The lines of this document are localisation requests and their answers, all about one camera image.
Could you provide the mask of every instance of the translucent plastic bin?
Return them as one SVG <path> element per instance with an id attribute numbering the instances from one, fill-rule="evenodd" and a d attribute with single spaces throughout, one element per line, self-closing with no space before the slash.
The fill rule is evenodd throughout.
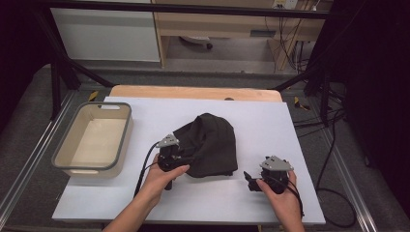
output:
<path id="1" fill-rule="evenodd" d="M 120 174 L 132 131 L 132 109 L 123 102 L 87 102 L 76 111 L 52 164 L 70 176 Z"/>

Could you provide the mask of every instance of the wire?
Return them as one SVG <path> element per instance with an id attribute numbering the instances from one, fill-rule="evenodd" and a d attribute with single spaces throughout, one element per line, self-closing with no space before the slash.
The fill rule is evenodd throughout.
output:
<path id="1" fill-rule="evenodd" d="M 326 127 L 323 127 L 323 128 L 321 128 L 321 129 L 318 129 L 318 130 L 313 130 L 313 131 L 308 132 L 308 133 L 305 133 L 305 134 L 303 134 L 303 135 L 299 135 L 299 136 L 298 136 L 298 138 L 305 137 L 305 136 L 310 135 L 310 134 L 312 134 L 312 133 L 315 133 L 315 132 L 321 131 L 321 130 L 323 130 L 323 129 L 325 129 L 325 128 L 326 128 Z"/>
<path id="2" fill-rule="evenodd" d="M 148 165 L 147 167 L 145 167 L 145 170 L 147 170 L 148 168 L 150 168 L 151 166 L 153 166 L 153 165 L 155 165 L 155 164 L 157 164 L 157 162 L 151 163 L 150 165 Z"/>
<path id="3" fill-rule="evenodd" d="M 136 188 L 135 188 L 135 192 L 134 192 L 133 196 L 136 196 L 139 192 L 139 189 L 141 189 L 142 179 L 144 178 L 145 170 L 147 170 L 148 167 L 153 165 L 153 164 L 151 164 L 148 167 L 145 167 L 147 165 L 148 158 L 150 157 L 153 149 L 155 148 L 155 146 L 157 146 L 158 143 L 159 142 L 156 142 L 156 143 L 154 143 L 154 145 L 152 145 L 152 147 L 150 148 L 150 151 L 148 151 L 148 154 L 145 157 L 145 161 L 144 161 L 144 164 L 142 165 L 141 173 L 139 174 L 138 183 L 136 184 Z"/>
<path id="4" fill-rule="evenodd" d="M 333 225 L 335 225 L 335 226 L 337 226 L 337 227 L 340 227 L 340 228 L 349 228 L 349 227 L 353 226 L 353 225 L 356 223 L 356 218 L 357 218 L 357 213 L 356 213 L 356 211 L 355 211 L 355 208 L 354 208 L 353 204 L 349 201 L 349 199 L 347 199 L 347 198 L 346 198 L 344 195 L 342 195 L 341 193 L 339 193 L 339 192 L 337 192 L 337 191 L 335 191 L 335 190 L 332 190 L 332 189 L 320 188 L 320 187 L 319 187 L 319 186 L 320 186 L 320 182 L 322 181 L 323 173 L 325 172 L 326 166 L 327 166 L 327 164 L 328 164 L 328 162 L 329 162 L 329 159 L 330 159 L 330 157 L 331 157 L 331 155 L 332 155 L 332 151 L 333 151 L 333 149 L 334 149 L 334 147 L 335 147 L 335 143 L 336 143 L 336 118 L 337 118 L 337 115 L 338 115 L 339 112 L 340 112 L 340 110 L 338 110 L 338 111 L 335 113 L 335 116 L 334 116 L 334 118 L 333 118 L 333 124 L 332 124 L 332 136 L 333 136 L 333 141 L 332 141 L 332 145 L 331 145 L 331 148 L 330 148 L 330 150 L 329 150 L 329 153 L 328 153 L 328 155 L 326 156 L 325 162 L 324 162 L 324 164 L 323 164 L 323 166 L 322 166 L 322 169 L 320 170 L 320 174 L 319 174 L 319 177 L 318 177 L 317 182 L 316 182 L 315 190 L 316 190 L 316 193 L 317 193 L 318 191 L 327 191 L 327 192 L 331 192 L 331 193 L 333 193 L 333 194 L 336 194 L 336 195 L 342 197 L 342 199 L 344 199 L 344 200 L 349 204 L 349 207 L 352 209 L 352 212 L 353 212 L 353 220 L 352 220 L 352 222 L 350 222 L 350 223 L 348 223 L 348 224 L 339 224 L 339 223 L 336 223 L 336 222 L 334 222 L 333 220 L 329 219 L 328 217 L 324 216 L 324 217 L 325 217 L 325 220 L 327 220 L 329 223 L 331 223 L 331 224 L 333 224 Z"/>

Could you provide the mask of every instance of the white tabletop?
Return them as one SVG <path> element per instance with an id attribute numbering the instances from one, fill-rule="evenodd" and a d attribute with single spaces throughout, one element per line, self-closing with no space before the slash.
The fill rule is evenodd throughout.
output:
<path id="1" fill-rule="evenodd" d="M 325 219 L 299 145 L 286 103 L 108 97 L 132 107 L 133 129 L 123 171 L 107 179 L 71 177 L 53 218 L 64 221 L 114 219 L 133 197 L 150 147 L 169 133 L 208 112 L 225 118 L 234 128 L 238 170 L 233 176 L 195 179 L 179 177 L 147 217 L 154 223 L 269 224 L 278 222 L 262 192 L 251 192 L 244 171 L 260 177 L 259 163 L 267 156 L 288 160 L 298 176 L 304 203 L 304 224 Z M 155 149 L 149 159 L 151 163 Z"/>

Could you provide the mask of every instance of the black cloth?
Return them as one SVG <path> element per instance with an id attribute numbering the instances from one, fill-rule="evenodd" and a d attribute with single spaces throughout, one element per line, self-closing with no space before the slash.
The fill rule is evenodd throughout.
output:
<path id="1" fill-rule="evenodd" d="M 194 178 L 233 174 L 238 169 L 233 127 L 221 117 L 204 113 L 174 131 L 181 149 L 194 148 L 187 174 Z"/>

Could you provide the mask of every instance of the black cable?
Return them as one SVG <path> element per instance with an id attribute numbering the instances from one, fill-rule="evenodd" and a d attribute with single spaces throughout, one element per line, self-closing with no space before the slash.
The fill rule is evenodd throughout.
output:
<path id="1" fill-rule="evenodd" d="M 323 128 L 318 129 L 318 130 L 313 130 L 313 131 L 308 132 L 308 133 L 305 133 L 305 134 L 303 134 L 303 135 L 299 135 L 298 138 L 305 137 L 305 136 L 307 136 L 307 135 L 310 135 L 310 134 L 313 134 L 313 133 L 315 133 L 315 132 L 321 131 L 321 130 L 323 130 L 323 129 L 325 129 L 325 128 L 326 128 L 326 127 L 323 127 Z"/>
<path id="2" fill-rule="evenodd" d="M 147 165 L 148 158 L 150 157 L 153 149 L 155 148 L 155 146 L 157 146 L 158 143 L 159 142 L 154 143 L 154 145 L 150 148 L 150 151 L 148 151 L 147 156 L 145 157 L 145 161 L 144 161 L 144 164 L 142 165 L 141 173 L 139 174 L 138 183 L 136 184 L 136 188 L 135 188 L 135 192 L 134 192 L 133 196 L 136 196 L 139 192 L 139 189 L 141 189 L 142 179 L 144 178 L 145 170 L 147 169 L 145 166 Z"/>
<path id="3" fill-rule="evenodd" d="M 147 167 L 145 167 L 145 170 L 147 170 L 148 168 L 150 168 L 152 165 L 155 165 L 155 164 L 157 164 L 157 162 L 151 163 L 150 165 L 148 165 Z"/>
<path id="4" fill-rule="evenodd" d="M 332 141 L 332 145 L 331 145 L 331 148 L 330 148 L 330 150 L 329 150 L 329 153 L 328 153 L 328 155 L 327 155 L 327 157 L 326 157 L 326 159 L 325 159 L 325 162 L 324 162 L 324 164 L 323 164 L 323 166 L 322 166 L 322 169 L 320 170 L 320 174 L 319 174 L 319 178 L 317 179 L 317 182 L 316 182 L 315 190 L 316 190 L 316 194 L 317 194 L 318 191 L 327 191 L 327 192 L 331 192 L 331 193 L 333 193 L 333 194 L 336 194 L 336 195 L 342 197 L 342 199 L 344 199 L 344 200 L 349 204 L 349 207 L 352 209 L 352 212 L 353 212 L 353 220 L 352 220 L 352 222 L 350 222 L 350 223 L 348 223 L 348 224 L 339 224 L 339 223 L 336 223 L 336 222 L 334 222 L 333 220 L 329 219 L 328 217 L 324 216 L 324 217 L 325 217 L 325 220 L 327 220 L 327 221 L 328 221 L 329 223 L 331 223 L 332 225 L 335 225 L 335 226 L 340 227 L 340 228 L 349 228 L 349 227 L 353 226 L 353 225 L 356 223 L 356 220 L 357 220 L 357 213 L 356 213 L 356 211 L 355 211 L 355 208 L 354 208 L 353 204 L 349 201 L 349 199 L 347 199 L 347 198 L 346 198 L 344 195 L 342 195 L 341 193 L 339 193 L 339 192 L 337 192 L 337 191 L 335 191 L 335 190 L 332 190 L 332 189 L 320 188 L 320 187 L 319 187 L 319 186 L 320 186 L 320 182 L 322 181 L 323 173 L 325 172 L 326 166 L 327 166 L 327 164 L 328 164 L 328 162 L 329 162 L 329 159 L 330 159 L 330 157 L 331 157 L 332 151 L 333 151 L 333 149 L 334 149 L 334 147 L 335 147 L 335 143 L 336 143 L 336 117 L 337 117 L 337 115 L 338 115 L 339 112 L 340 112 L 340 110 L 338 110 L 338 111 L 335 113 L 335 116 L 334 116 L 334 118 L 333 118 L 333 124 L 332 124 L 332 129 L 333 129 L 333 131 L 332 131 L 333 141 Z"/>
<path id="5" fill-rule="evenodd" d="M 336 116 L 336 118 L 330 119 L 328 122 L 329 123 L 335 123 L 342 119 L 344 117 L 344 113 L 341 115 Z M 300 125 L 295 125 L 295 130 L 297 129 L 303 129 L 303 128 L 309 128 L 309 127 L 315 127 L 324 124 L 322 121 L 316 122 L 316 123 L 308 123 L 308 124 L 300 124 Z"/>
<path id="6" fill-rule="evenodd" d="M 331 114 L 331 113 L 334 113 L 334 112 L 336 112 L 336 111 L 338 111 L 338 110 L 341 110 L 341 108 L 340 108 L 340 109 L 331 110 L 331 111 L 329 111 L 329 112 L 327 113 L 327 115 L 329 115 L 329 114 Z M 295 122 L 293 122 L 293 124 L 296 124 L 296 123 L 304 123 L 304 122 L 308 122 L 308 121 L 315 120 L 315 119 L 319 119 L 319 118 L 320 118 L 320 116 L 317 116 L 317 117 L 314 117 L 314 118 L 305 119 L 305 120 L 301 120 L 301 121 L 295 121 Z"/>

